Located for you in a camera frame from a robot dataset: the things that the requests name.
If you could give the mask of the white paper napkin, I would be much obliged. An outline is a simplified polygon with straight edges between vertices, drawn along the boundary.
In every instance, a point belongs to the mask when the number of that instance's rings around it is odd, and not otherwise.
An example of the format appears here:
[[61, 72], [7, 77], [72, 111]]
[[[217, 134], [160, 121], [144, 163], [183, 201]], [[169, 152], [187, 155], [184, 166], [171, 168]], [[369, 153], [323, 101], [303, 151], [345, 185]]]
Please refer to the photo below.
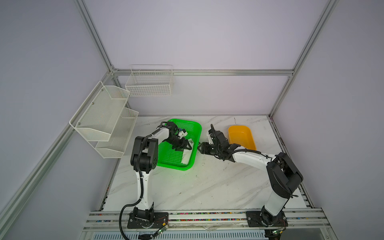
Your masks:
[[197, 143], [193, 139], [188, 139], [187, 148], [183, 150], [181, 165], [187, 167], [192, 158], [196, 155]]

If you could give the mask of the green plastic basket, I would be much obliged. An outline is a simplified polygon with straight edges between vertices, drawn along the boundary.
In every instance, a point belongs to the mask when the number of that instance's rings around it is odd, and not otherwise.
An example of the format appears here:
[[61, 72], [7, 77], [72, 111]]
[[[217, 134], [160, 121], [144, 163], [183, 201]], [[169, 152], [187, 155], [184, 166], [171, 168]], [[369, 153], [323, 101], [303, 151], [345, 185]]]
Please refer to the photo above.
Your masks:
[[159, 144], [158, 166], [173, 170], [189, 170], [195, 162], [197, 147], [202, 133], [201, 124], [194, 121], [171, 119], [176, 131], [171, 140]]

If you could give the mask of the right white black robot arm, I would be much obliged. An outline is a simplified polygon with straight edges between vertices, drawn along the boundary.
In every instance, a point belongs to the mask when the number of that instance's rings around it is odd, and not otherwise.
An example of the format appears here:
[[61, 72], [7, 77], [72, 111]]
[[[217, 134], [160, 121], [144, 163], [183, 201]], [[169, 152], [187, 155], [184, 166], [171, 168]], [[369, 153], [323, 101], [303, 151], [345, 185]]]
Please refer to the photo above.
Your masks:
[[268, 174], [272, 192], [259, 211], [247, 211], [246, 218], [251, 228], [273, 228], [268, 238], [280, 237], [287, 229], [288, 221], [283, 211], [288, 201], [297, 198], [296, 189], [303, 181], [303, 175], [292, 159], [283, 152], [273, 157], [243, 145], [230, 143], [225, 135], [211, 125], [208, 142], [197, 147], [202, 155], [210, 155], [222, 161], [241, 163]]

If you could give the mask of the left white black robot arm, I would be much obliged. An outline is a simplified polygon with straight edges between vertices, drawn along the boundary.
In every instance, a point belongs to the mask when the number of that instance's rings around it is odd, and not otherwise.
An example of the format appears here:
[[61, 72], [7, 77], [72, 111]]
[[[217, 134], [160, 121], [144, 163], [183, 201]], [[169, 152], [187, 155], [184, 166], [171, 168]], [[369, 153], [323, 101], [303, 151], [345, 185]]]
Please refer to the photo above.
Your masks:
[[127, 227], [141, 227], [144, 229], [158, 228], [153, 234], [138, 237], [140, 240], [152, 240], [165, 232], [169, 227], [169, 213], [154, 210], [154, 201], [150, 197], [150, 173], [157, 166], [159, 159], [159, 144], [166, 142], [172, 145], [174, 151], [192, 151], [193, 147], [186, 136], [188, 132], [179, 128], [174, 122], [161, 122], [157, 129], [145, 137], [136, 137], [131, 154], [131, 165], [138, 180], [138, 200], [133, 204], [126, 204], [119, 214], [119, 230], [124, 240], [128, 239], [122, 225], [123, 213], [132, 207]]

